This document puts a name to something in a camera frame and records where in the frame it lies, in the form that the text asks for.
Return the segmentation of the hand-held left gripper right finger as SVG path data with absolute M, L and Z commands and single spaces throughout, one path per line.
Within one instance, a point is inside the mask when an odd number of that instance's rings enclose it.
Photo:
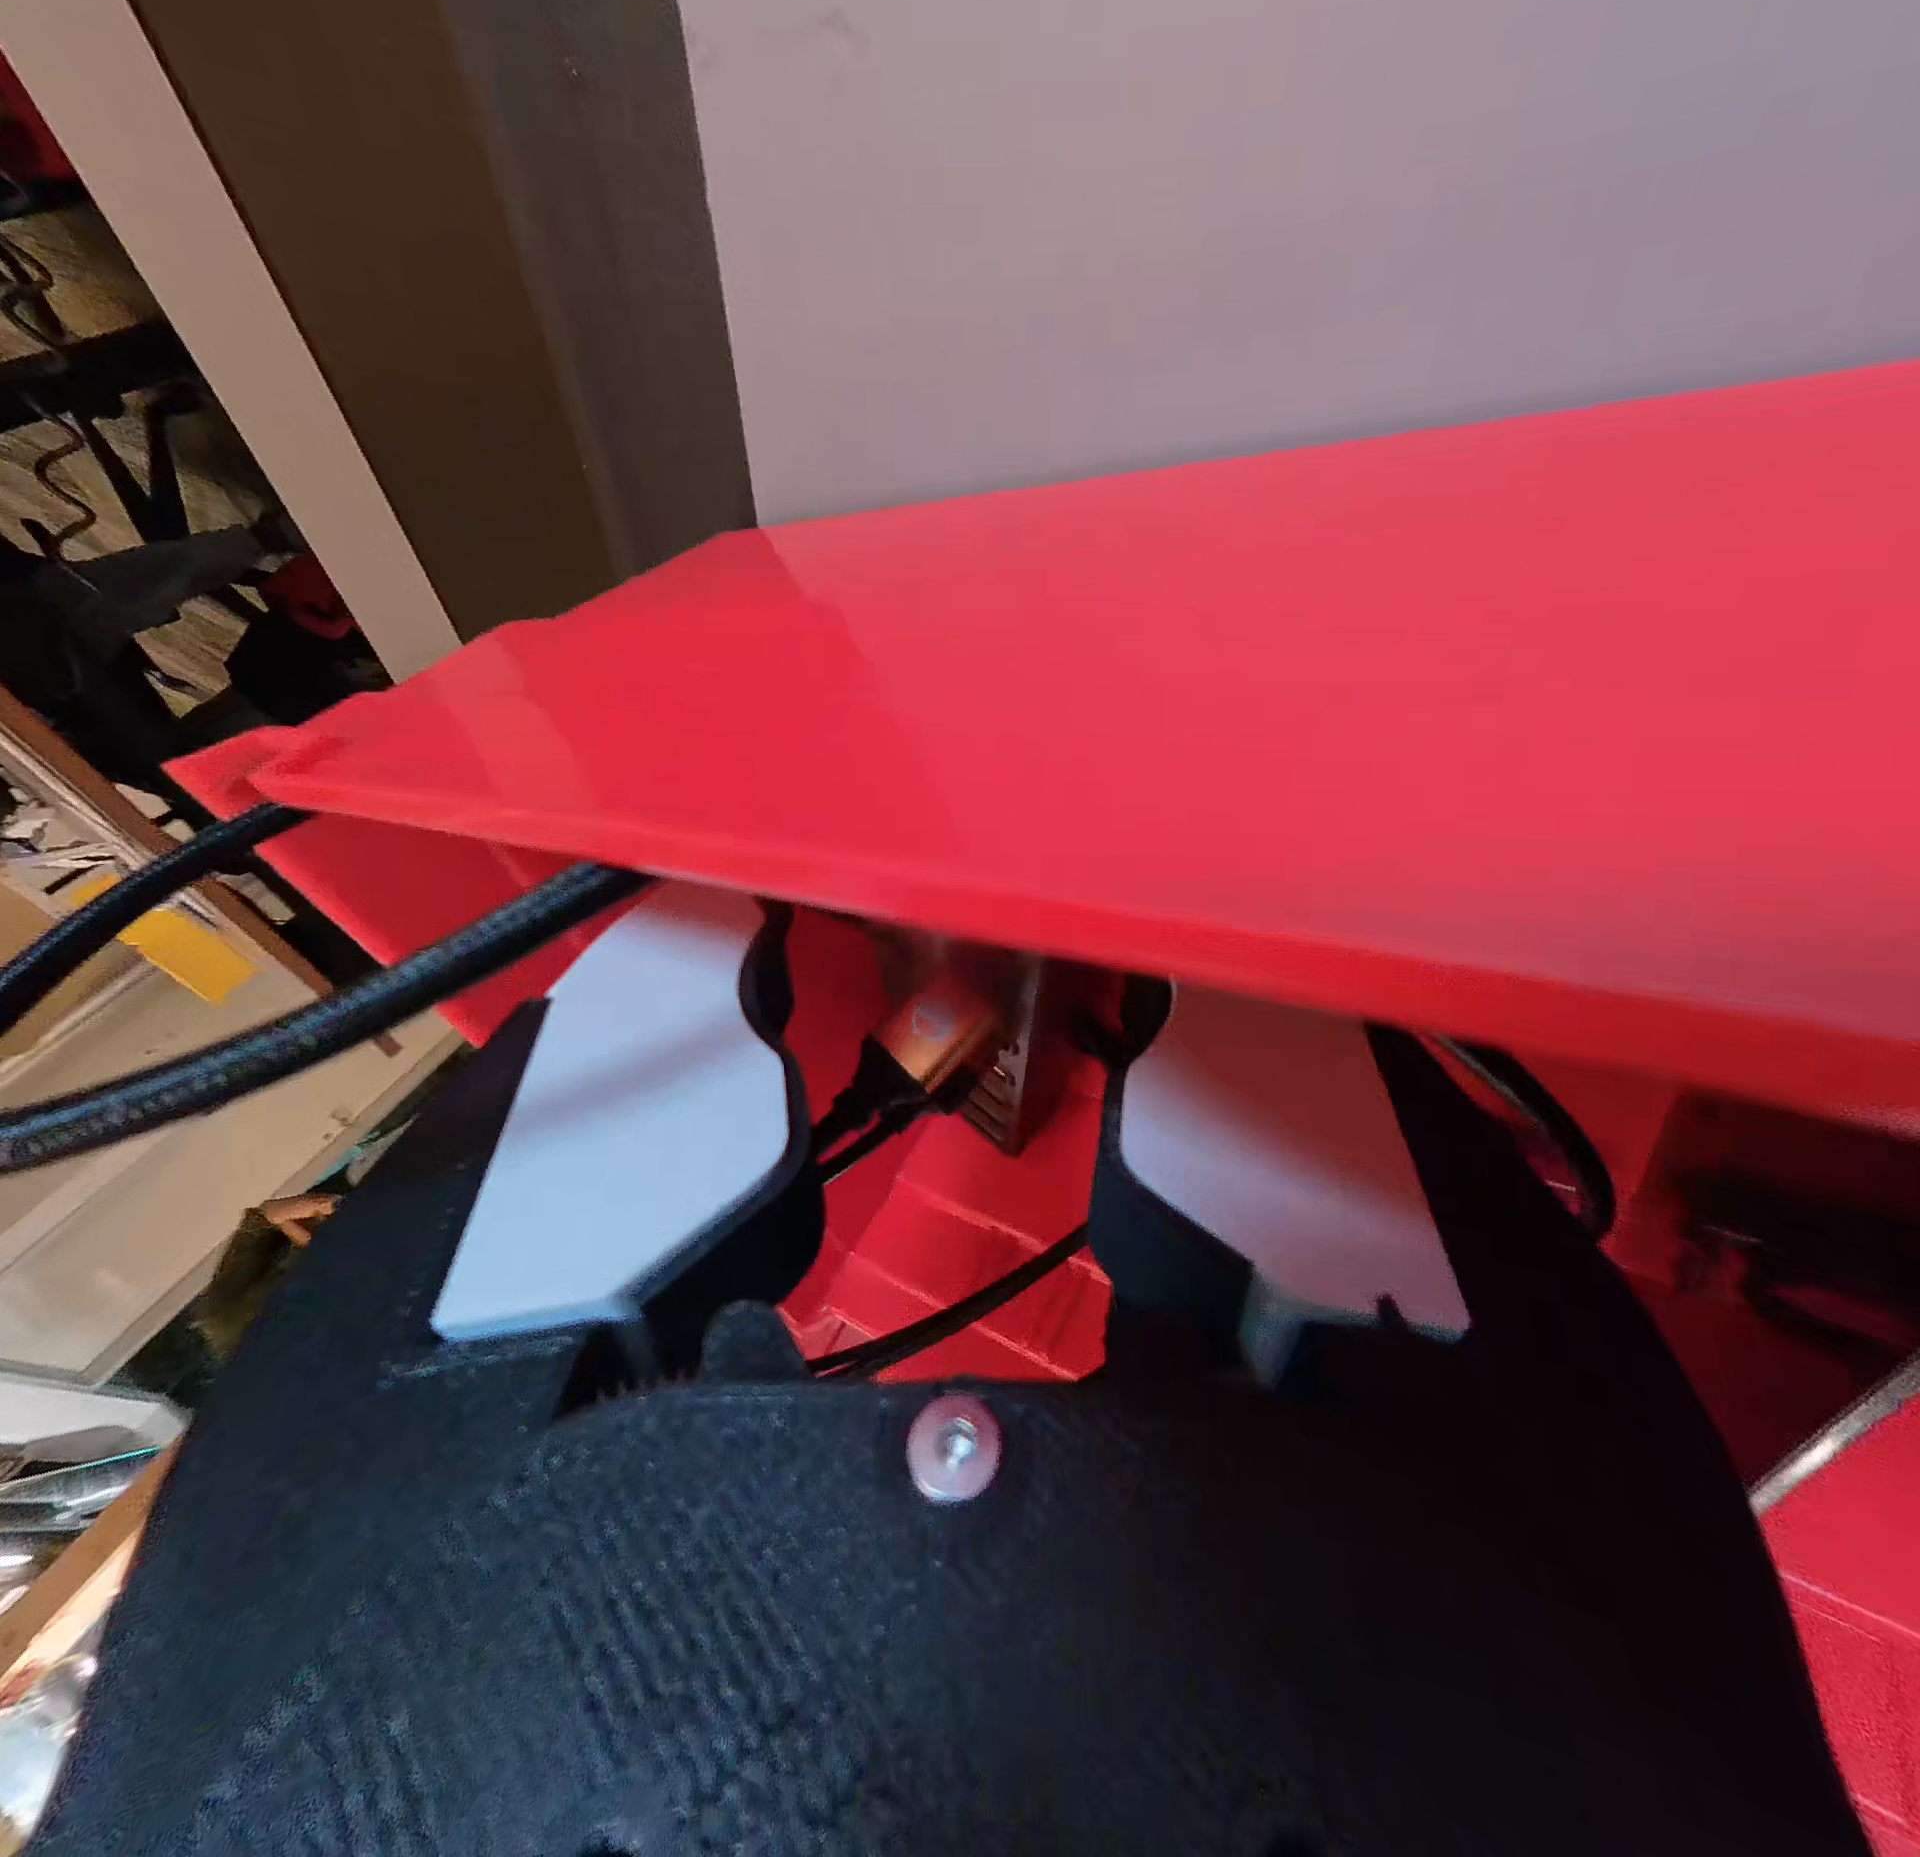
M 1357 1019 L 1132 980 L 1086 1238 L 1110 1327 L 1278 1385 L 1312 1327 L 1459 1341 L 1470 1309 Z

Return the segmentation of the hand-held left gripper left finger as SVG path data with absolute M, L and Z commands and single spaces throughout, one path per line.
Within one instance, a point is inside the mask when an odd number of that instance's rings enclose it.
M 432 1304 L 439 1341 L 639 1325 L 685 1375 L 721 1312 L 801 1284 L 826 1209 L 787 1044 L 794 919 L 660 884 L 553 984 Z

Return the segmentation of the grey aluminium usb hub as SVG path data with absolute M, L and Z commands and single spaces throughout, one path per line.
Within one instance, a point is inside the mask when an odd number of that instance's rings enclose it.
M 886 995 L 876 1049 L 933 1108 L 1019 1154 L 1041 1094 L 1042 958 L 886 926 L 865 936 Z

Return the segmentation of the red plastic bin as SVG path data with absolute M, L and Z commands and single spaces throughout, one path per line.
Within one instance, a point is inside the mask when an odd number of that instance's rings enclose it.
M 732 533 L 176 768 L 413 949 L 513 868 L 1367 1021 L 1470 1339 L 699 1378 L 461 1486 L 194 1852 L 1891 1852 L 1712 1420 L 1443 1033 L 1916 1108 L 1916 364 Z

